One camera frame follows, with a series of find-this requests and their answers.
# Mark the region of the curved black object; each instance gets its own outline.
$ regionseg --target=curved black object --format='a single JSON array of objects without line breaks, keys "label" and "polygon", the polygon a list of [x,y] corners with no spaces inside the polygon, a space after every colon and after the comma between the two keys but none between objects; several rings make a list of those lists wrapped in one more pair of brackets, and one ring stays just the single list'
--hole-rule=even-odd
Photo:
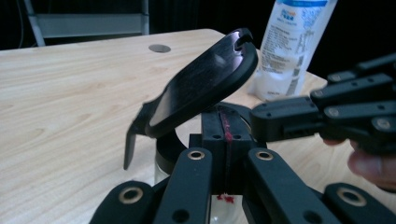
[{"label": "curved black object", "polygon": [[136,134],[159,138],[238,90],[253,74],[258,57],[248,29],[224,36],[180,70],[155,100],[143,104],[126,136],[124,169]]}]

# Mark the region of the black background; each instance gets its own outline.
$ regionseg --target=black background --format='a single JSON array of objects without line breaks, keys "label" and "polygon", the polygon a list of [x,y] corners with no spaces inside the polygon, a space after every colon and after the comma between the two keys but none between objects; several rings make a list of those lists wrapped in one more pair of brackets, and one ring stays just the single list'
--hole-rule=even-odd
[{"label": "black background", "polygon": [[[21,5],[21,20],[17,1]],[[274,0],[150,0],[150,33],[210,28],[227,34],[247,27],[260,47]],[[41,13],[129,13],[140,0],[32,0]],[[389,0],[339,0],[308,71],[321,77],[396,52],[396,7]],[[22,0],[0,0],[0,49],[35,46]],[[84,38],[46,40],[50,44]]]}]

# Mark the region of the light wood tabletop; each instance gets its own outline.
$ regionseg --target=light wood tabletop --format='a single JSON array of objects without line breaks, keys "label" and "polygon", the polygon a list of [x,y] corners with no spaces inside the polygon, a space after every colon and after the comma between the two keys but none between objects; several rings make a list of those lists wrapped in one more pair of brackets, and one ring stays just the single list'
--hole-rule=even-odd
[{"label": "light wood tabletop", "polygon": [[[203,29],[0,51],[0,223],[88,223],[118,184],[153,185],[155,139],[138,136],[122,169],[127,129],[144,102],[222,37]],[[151,51],[155,44],[171,50]],[[261,103],[247,94],[250,81],[224,101]],[[325,84],[307,74],[303,94]],[[180,127],[180,137],[195,126]],[[396,212],[396,194],[348,170],[348,141],[328,147],[311,136],[268,147],[309,187],[349,183]]]}]

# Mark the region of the human hand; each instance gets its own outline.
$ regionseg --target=human hand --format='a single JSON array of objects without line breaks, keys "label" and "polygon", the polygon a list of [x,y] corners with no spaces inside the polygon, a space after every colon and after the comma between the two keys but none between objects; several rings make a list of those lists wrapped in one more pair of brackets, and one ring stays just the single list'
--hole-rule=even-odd
[{"label": "human hand", "polygon": [[[324,139],[323,142],[334,146],[343,141]],[[349,169],[381,189],[396,192],[396,155],[372,155],[364,152],[354,141],[350,141],[350,145],[355,151],[349,156],[347,162]]]}]

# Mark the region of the white plastic bottle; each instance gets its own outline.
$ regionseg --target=white plastic bottle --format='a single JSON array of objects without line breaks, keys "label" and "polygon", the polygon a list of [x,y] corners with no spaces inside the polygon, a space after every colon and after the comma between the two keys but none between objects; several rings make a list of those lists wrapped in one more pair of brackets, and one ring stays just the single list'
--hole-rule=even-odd
[{"label": "white plastic bottle", "polygon": [[263,101],[298,95],[337,0],[276,0],[250,93]]}]

